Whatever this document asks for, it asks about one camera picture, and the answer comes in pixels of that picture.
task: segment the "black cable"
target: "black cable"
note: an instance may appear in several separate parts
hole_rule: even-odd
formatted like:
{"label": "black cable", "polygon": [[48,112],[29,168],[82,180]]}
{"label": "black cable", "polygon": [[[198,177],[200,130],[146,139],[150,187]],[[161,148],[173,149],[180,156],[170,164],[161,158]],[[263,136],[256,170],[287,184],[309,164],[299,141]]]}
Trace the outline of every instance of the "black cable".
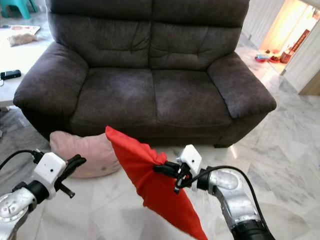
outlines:
{"label": "black cable", "polygon": [[175,186],[178,188],[178,189],[182,189],[182,188],[185,188],[185,187],[188,187],[190,186],[194,181],[198,180],[199,178],[201,178],[202,176],[212,172],[212,171],[215,171],[215,170],[219,170],[219,169],[232,169],[232,170],[236,170],[237,172],[241,173],[241,175],[244,177],[245,181],[248,183],[249,185],[249,188],[250,188],[250,191],[251,191],[251,194],[252,194],[252,197],[253,197],[253,201],[254,201],[254,204],[256,206],[256,209],[260,215],[260,218],[261,218],[261,221],[265,227],[265,229],[271,234],[269,228],[268,228],[268,225],[266,223],[266,220],[264,218],[264,215],[262,214],[262,211],[260,209],[260,206],[259,206],[259,203],[258,203],[258,200],[257,200],[257,196],[255,194],[255,190],[249,180],[249,178],[246,176],[246,174],[241,171],[239,168],[236,168],[234,166],[226,166],[226,165],[222,165],[222,166],[215,166],[215,167],[212,167],[210,169],[207,169],[207,170],[204,170],[203,172],[201,172],[200,174],[198,174],[197,176],[193,177],[192,179],[190,180],[187,180],[185,181],[183,184],[181,185],[178,185],[177,181],[175,182]]}
{"label": "black cable", "polygon": [[6,165],[6,163],[9,162],[10,159],[12,159],[14,156],[16,156],[16,155],[18,155],[18,154],[21,154],[21,153],[30,153],[30,154],[33,154],[34,151],[32,151],[32,150],[19,150],[19,151],[14,152],[14,153],[11,154],[10,156],[8,156],[8,157],[6,158],[6,160],[4,160],[3,163],[1,163],[1,165],[0,165],[0,171],[1,171],[1,169],[4,167],[4,165]]}

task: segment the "red fabric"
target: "red fabric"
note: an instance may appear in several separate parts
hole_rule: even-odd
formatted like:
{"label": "red fabric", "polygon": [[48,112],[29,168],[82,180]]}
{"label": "red fabric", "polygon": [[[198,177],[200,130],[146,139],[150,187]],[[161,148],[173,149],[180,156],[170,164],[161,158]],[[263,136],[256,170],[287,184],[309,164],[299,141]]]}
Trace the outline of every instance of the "red fabric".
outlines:
{"label": "red fabric", "polygon": [[173,226],[198,240],[207,240],[199,217],[185,191],[174,193],[175,180],[155,173],[154,164],[167,161],[163,152],[159,155],[149,147],[109,126],[106,137],[111,141],[116,157],[126,174],[143,198],[143,206],[161,215]]}

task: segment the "pink pillow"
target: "pink pillow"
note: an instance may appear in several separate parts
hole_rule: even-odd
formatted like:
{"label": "pink pillow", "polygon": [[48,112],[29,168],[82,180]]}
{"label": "pink pillow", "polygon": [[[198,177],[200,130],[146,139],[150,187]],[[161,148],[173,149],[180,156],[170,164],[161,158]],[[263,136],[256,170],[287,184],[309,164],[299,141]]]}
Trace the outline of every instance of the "pink pillow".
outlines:
{"label": "pink pillow", "polygon": [[50,134],[50,147],[52,152],[64,160],[77,154],[86,158],[86,163],[71,175],[74,178],[101,177],[121,168],[105,133],[80,137],[64,131],[54,131]]}

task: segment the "turquoise plastic stool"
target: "turquoise plastic stool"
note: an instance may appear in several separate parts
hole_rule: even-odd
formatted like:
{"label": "turquoise plastic stool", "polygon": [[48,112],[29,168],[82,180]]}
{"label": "turquoise plastic stool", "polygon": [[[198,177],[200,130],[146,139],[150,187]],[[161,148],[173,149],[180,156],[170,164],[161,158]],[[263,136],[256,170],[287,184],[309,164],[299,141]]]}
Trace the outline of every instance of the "turquoise plastic stool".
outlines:
{"label": "turquoise plastic stool", "polygon": [[[2,8],[2,11],[3,11],[3,16],[5,18],[8,18],[8,13],[7,13],[7,10],[6,10],[6,6],[17,6],[20,10],[20,13],[22,14],[23,18],[25,19],[29,19],[31,18],[30,17],[30,13],[28,11],[28,8],[27,8],[27,2],[28,0],[0,0],[1,1],[1,8]],[[33,0],[29,0],[30,3],[31,3],[31,6],[34,10],[34,12],[38,12],[38,9],[37,9],[37,6],[35,5],[34,1]]]}

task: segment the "sofa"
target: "sofa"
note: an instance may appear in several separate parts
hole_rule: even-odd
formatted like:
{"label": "sofa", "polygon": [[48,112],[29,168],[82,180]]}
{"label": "sofa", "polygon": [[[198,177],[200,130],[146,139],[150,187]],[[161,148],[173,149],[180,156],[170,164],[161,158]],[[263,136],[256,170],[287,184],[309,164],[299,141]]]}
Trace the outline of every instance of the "sofa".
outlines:
{"label": "sofa", "polygon": [[228,147],[276,108],[235,53],[249,0],[46,0],[54,42],[13,103],[46,138],[111,126]]}

